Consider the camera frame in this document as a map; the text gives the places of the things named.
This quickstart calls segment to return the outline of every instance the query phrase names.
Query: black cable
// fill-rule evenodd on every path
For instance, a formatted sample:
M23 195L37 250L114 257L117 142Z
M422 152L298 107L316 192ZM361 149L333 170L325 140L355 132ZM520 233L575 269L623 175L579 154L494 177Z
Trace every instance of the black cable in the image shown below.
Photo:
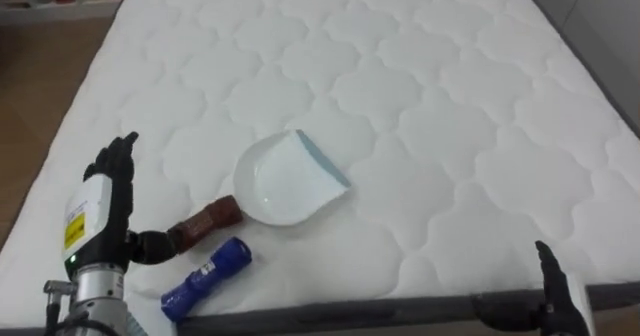
M58 317L60 317L60 304L52 303L47 305L46 310L46 326L44 329L44 336L54 336L56 331L55 327L58 323Z
M106 336L121 336L112 329L111 327L105 325L104 323L96 320L87 319L87 314L83 314L80 318L72 318L66 319L62 322L58 322L52 328L53 333L45 333L45 336L55 335L57 332L62 330L69 330L74 328L86 328L95 330L98 332L102 332Z

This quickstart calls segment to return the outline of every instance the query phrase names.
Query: blue bottle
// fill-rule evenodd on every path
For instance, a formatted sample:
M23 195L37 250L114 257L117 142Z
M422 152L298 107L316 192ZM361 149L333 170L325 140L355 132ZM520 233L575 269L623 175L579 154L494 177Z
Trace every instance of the blue bottle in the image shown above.
M209 262L187 276L178 287L162 295L162 312L173 322L182 321L198 301L250 263L249 247L237 237L229 239L213 253Z

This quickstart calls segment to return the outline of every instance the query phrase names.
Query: bottle label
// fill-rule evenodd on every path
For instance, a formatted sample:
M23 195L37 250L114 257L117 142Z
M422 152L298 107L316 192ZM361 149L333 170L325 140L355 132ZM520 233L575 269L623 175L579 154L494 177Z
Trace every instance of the bottle label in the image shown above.
M206 276L209 274L209 272L213 271L216 269L216 265L213 264L213 262L209 261L206 264L202 265L202 267L200 267L200 273L203 276Z

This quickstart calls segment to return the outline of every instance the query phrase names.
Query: white quilted mattress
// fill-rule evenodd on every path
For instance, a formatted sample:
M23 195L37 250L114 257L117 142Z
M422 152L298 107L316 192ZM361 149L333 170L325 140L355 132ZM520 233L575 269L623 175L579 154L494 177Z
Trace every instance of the white quilted mattress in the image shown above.
M353 183L308 222L246 222L126 287L159 297L231 235L254 263L198 315L640 281L640 146L531 0L125 0L0 256L0 326L44 323L65 203L135 130L134 230L232 192L299 128Z

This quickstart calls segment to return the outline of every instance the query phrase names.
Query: wooden floor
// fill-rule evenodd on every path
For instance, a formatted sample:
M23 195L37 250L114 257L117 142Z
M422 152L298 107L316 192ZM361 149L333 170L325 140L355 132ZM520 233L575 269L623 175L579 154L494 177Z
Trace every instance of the wooden floor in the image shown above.
M94 19L0 27L0 245L109 25ZM599 322L598 334L640 335L637 316L628 310Z

